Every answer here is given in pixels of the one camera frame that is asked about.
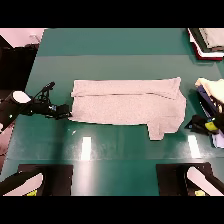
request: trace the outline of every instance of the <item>teal tabletop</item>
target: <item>teal tabletop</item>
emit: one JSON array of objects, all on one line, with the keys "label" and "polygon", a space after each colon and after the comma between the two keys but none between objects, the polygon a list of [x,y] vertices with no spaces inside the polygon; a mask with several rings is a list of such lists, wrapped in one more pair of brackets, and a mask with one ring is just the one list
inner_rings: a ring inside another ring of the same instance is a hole
[{"label": "teal tabletop", "polygon": [[[135,80],[181,77],[187,99],[179,131],[150,141],[146,125],[116,126],[19,115],[0,180],[26,164],[73,164],[72,195],[159,195],[156,164],[210,162],[224,181],[224,150],[207,136],[184,129],[193,114],[203,115],[194,83],[223,78],[223,62],[198,61],[186,29],[48,29],[27,84],[37,93],[51,81],[54,104],[72,106],[76,79]],[[83,142],[90,160],[83,161]]]}]

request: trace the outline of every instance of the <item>table surface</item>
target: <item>table surface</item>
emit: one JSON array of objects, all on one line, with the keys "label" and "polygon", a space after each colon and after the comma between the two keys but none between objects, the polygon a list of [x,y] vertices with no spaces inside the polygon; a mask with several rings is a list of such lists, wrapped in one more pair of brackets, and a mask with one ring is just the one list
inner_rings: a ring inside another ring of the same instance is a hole
[{"label": "table surface", "polygon": [[[26,88],[30,95],[55,81],[51,102],[71,107],[75,79],[179,76],[187,99],[185,121],[177,133],[150,141],[146,125],[99,125],[20,115],[0,180],[22,163],[73,164],[72,195],[159,195],[156,164],[210,162],[214,174],[224,181],[224,150],[214,148],[209,137],[184,129],[193,114],[203,115],[195,81],[199,77],[218,80],[223,74],[223,62],[196,60],[183,28],[45,30]],[[81,160],[84,137],[91,137],[90,161]]]}]

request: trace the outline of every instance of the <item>pink fabric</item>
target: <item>pink fabric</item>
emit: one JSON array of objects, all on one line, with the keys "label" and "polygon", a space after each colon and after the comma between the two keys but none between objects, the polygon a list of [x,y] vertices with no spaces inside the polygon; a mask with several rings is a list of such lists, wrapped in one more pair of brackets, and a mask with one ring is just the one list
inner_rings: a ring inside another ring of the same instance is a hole
[{"label": "pink fabric", "polygon": [[78,122],[147,124],[151,140],[174,133],[184,120],[186,99],[179,90],[181,79],[76,80],[72,117]]}]

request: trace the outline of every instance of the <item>folded clothing pile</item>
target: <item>folded clothing pile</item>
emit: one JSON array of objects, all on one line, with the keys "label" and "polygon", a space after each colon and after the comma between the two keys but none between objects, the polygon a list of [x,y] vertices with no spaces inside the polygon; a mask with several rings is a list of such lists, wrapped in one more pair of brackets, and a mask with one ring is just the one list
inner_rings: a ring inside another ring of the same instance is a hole
[{"label": "folded clothing pile", "polygon": [[[201,96],[201,106],[208,118],[224,113],[224,79],[209,81],[199,78],[195,86]],[[224,130],[220,129],[217,135],[212,135],[216,148],[224,148]]]},{"label": "folded clothing pile", "polygon": [[175,133],[185,117],[181,79],[75,80],[72,121],[113,125],[147,124],[151,140]]},{"label": "folded clothing pile", "polygon": [[187,28],[198,59],[221,61],[224,56],[224,28]]}]

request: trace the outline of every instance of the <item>stack of clothes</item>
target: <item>stack of clothes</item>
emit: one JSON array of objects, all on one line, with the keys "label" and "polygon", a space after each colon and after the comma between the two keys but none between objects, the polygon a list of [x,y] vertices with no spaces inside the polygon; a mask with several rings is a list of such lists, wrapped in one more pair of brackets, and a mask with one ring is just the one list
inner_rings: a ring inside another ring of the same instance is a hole
[{"label": "stack of clothes", "polygon": [[187,28],[199,60],[221,61],[224,56],[224,28]]},{"label": "stack of clothes", "polygon": [[[224,79],[209,81],[199,78],[195,83],[200,97],[200,103],[208,118],[224,114]],[[212,135],[216,148],[224,148],[224,128],[218,130],[218,134]]]}]

